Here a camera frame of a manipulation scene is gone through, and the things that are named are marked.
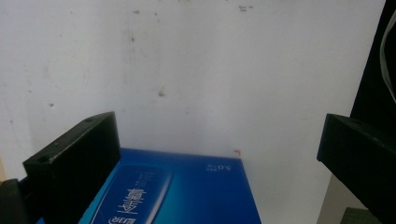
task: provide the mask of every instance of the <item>blue packaging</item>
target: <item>blue packaging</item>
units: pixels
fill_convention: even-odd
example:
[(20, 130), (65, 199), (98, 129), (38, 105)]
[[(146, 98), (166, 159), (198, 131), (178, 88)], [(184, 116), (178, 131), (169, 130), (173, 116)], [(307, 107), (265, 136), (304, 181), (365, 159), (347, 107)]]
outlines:
[[(123, 209), (123, 200), (128, 200), (131, 191), (127, 189), (137, 187), (131, 188), (130, 184), (136, 183), (139, 172), (153, 173), (155, 177), (146, 181), (146, 189), (141, 189), (144, 190), (140, 191), (142, 200), (138, 202), (141, 203), (127, 202), (125, 206), (128, 210), (128, 205), (136, 205), (128, 211), (134, 210), (138, 216), (118, 218), (121, 213), (117, 209)], [(119, 164), (79, 223), (260, 224), (261, 221), (240, 159), (123, 149)]]

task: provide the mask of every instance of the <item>wall stain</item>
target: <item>wall stain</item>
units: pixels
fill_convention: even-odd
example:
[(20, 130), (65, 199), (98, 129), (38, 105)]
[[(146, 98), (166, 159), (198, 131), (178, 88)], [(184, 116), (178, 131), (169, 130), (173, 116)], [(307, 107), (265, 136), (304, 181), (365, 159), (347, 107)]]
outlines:
[(241, 157), (241, 149), (236, 149), (233, 152), (235, 152), (236, 154), (238, 154), (239, 157)]
[(164, 97), (164, 96), (165, 96), (165, 87), (162, 87), (162, 88), (160, 89), (160, 91), (158, 92), (158, 96), (159, 96), (159, 97)]
[(248, 11), (248, 8), (249, 8), (249, 9), (253, 9), (253, 6), (248, 6), (248, 7), (246, 7), (246, 6), (239, 6), (239, 11), (241, 11), (241, 12), (246, 12), (246, 11)]

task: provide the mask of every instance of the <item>white background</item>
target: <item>white background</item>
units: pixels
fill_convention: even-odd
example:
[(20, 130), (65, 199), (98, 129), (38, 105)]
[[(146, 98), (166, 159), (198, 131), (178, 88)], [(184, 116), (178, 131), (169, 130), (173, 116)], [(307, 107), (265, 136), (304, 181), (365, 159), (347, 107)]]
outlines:
[(316, 223), (330, 179), (316, 160), (323, 121), (349, 115), (384, 3), (2, 1), (7, 177), (114, 110), (123, 147), (241, 149), (263, 223)]

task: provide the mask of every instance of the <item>blue box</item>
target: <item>blue box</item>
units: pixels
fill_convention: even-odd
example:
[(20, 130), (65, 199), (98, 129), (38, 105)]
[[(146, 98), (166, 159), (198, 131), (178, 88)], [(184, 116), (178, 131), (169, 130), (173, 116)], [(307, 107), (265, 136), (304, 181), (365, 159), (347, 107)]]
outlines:
[(261, 221), (240, 159), (123, 149), (79, 223)]

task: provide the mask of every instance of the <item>white wall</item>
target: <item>white wall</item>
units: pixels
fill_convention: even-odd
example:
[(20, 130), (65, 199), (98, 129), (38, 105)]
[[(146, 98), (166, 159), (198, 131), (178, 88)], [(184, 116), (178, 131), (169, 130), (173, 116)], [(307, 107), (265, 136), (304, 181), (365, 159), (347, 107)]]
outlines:
[(325, 114), (349, 114), (384, 3), (2, 1), (6, 173), (115, 110), (123, 147), (240, 148), (263, 223), (316, 223)]

